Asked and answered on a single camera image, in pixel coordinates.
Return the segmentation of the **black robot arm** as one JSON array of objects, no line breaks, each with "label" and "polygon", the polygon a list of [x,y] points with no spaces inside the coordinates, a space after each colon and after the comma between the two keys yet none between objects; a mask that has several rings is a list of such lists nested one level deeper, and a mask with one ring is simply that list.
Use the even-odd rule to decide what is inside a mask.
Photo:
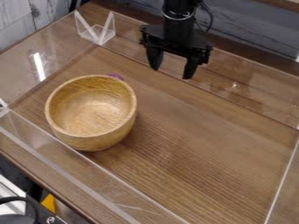
[{"label": "black robot arm", "polygon": [[[195,28],[196,9],[202,7],[210,15],[210,26],[206,31]],[[210,62],[212,43],[204,34],[214,23],[211,10],[204,0],[164,0],[163,22],[140,26],[140,44],[144,46],[147,60],[153,70],[157,70],[164,59],[164,53],[171,53],[187,59],[182,78],[190,80],[198,66]]]}]

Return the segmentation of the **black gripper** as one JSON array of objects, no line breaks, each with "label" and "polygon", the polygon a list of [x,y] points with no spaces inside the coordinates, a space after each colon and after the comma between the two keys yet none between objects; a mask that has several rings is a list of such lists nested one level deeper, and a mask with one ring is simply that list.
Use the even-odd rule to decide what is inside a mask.
[{"label": "black gripper", "polygon": [[208,63],[212,51],[212,44],[202,33],[194,28],[188,33],[178,33],[175,29],[167,31],[163,24],[141,25],[140,32],[151,68],[159,69],[164,53],[179,55],[187,59],[183,78],[191,79],[198,65]]}]

